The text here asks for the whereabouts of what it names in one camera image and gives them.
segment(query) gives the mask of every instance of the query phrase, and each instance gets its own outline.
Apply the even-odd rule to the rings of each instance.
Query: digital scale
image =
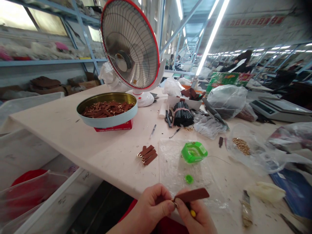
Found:
[[[312,111],[283,99],[259,97],[250,105],[268,119],[291,123],[312,122]]]

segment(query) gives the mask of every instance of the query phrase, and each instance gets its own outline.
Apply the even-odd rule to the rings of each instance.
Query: green cap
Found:
[[[186,175],[185,176],[185,181],[188,183],[188,184],[192,184],[194,182],[194,179],[191,175]]]

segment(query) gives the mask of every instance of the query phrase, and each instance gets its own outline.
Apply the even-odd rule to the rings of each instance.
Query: black cord bundle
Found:
[[[173,108],[175,112],[175,118],[173,125],[175,126],[181,126],[183,125],[184,127],[190,126],[194,123],[194,117],[189,111],[189,106],[188,104],[184,103],[183,101],[178,102],[175,107]]]

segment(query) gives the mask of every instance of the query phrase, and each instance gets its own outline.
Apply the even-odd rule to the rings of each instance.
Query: red box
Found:
[[[97,132],[107,132],[107,131],[117,131],[117,130],[126,130],[132,129],[133,119],[128,122],[125,122],[121,125],[110,127],[110,128],[94,128]]]

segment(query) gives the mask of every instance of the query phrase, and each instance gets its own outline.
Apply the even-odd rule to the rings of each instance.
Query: red banner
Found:
[[[264,27],[266,25],[280,25],[284,19],[285,15],[279,16],[262,16],[253,18],[234,18],[234,19],[224,19],[221,22],[222,27]],[[207,27],[213,27],[215,25],[215,19],[210,19],[208,21]]]

